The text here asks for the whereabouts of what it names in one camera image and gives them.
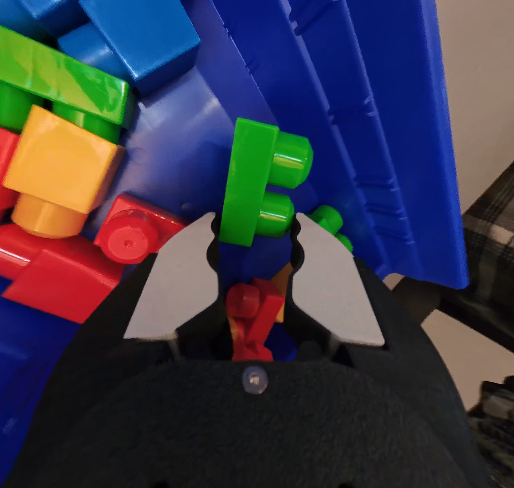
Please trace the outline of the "green mega block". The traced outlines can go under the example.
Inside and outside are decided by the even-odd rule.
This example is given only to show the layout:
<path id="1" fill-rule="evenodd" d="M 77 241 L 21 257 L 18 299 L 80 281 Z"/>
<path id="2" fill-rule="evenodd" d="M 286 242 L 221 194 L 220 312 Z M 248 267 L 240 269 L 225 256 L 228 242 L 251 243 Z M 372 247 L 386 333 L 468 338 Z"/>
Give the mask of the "green mega block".
<path id="1" fill-rule="evenodd" d="M 256 235 L 282 237 L 291 227 L 294 206 L 288 195 L 267 191 L 267 186 L 299 187 L 312 161 L 308 138 L 282 132 L 276 125 L 237 118 L 220 241 L 251 247 Z"/>

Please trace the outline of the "blue plastic bin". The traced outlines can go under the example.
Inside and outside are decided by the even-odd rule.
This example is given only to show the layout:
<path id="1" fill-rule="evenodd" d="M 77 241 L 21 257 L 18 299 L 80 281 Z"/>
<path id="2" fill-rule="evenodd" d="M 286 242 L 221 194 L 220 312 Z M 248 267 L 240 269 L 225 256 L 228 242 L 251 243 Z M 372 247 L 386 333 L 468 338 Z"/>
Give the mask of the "blue plastic bin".
<path id="1" fill-rule="evenodd" d="M 183 0 L 195 68 L 138 100 L 125 159 L 85 230 L 131 193 L 196 220 L 220 212 L 237 117 L 309 139 L 298 212 L 328 204 L 354 254 L 468 284 L 435 0 Z"/>

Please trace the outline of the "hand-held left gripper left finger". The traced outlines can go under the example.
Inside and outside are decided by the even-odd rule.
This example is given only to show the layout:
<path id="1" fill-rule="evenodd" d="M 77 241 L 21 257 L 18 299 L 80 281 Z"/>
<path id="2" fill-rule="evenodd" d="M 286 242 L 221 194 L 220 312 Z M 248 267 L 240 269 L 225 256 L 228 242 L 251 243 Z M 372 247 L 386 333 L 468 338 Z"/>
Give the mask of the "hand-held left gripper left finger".
<path id="1" fill-rule="evenodd" d="M 159 250 L 125 339 L 175 339 L 183 354 L 216 354 L 223 343 L 219 217 L 208 212 Z"/>

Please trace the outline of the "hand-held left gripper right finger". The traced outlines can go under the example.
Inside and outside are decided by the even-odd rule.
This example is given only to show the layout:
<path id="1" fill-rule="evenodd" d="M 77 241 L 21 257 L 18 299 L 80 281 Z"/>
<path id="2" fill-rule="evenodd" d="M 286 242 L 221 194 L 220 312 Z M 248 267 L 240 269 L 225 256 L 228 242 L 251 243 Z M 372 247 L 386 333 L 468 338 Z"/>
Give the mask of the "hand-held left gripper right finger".
<path id="1" fill-rule="evenodd" d="M 382 347 L 386 341 L 354 256 L 303 213 L 290 228 L 292 272 L 287 283 L 287 333 L 297 346 L 322 352 L 337 344 Z"/>

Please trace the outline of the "pile of colourful toy blocks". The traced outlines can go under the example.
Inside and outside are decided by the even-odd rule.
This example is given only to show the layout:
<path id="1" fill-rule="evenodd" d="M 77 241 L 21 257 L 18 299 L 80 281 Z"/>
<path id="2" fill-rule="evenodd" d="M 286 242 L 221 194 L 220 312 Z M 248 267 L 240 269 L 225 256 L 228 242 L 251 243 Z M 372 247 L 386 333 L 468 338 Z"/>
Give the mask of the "pile of colourful toy blocks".
<path id="1" fill-rule="evenodd" d="M 15 2 L 31 12 L 30 0 Z M 1 193 L 12 196 L 1 204 L 1 216 L 10 213 L 1 224 L 2 332 L 14 323 L 7 307 L 22 306 L 16 313 L 48 313 L 63 328 L 105 324 L 104 341 L 168 342 L 192 359 L 280 360 L 267 346 L 281 312 L 294 341 L 287 333 L 290 229 L 280 238 L 256 235 L 251 247 L 220 241 L 226 185 L 221 211 L 208 211 L 220 220 L 223 343 L 216 354 L 183 354 L 175 339 L 124 338 L 159 250 L 201 216 L 191 220 L 122 192 L 93 238 L 85 234 L 125 159 L 121 141 L 138 100 L 195 68 L 201 38 L 183 0 L 64 0 L 48 10 L 42 24 L 61 49 L 1 19 L 1 103 L 20 113 L 1 119 Z M 352 253 L 336 208 L 294 206 L 296 213 Z"/>

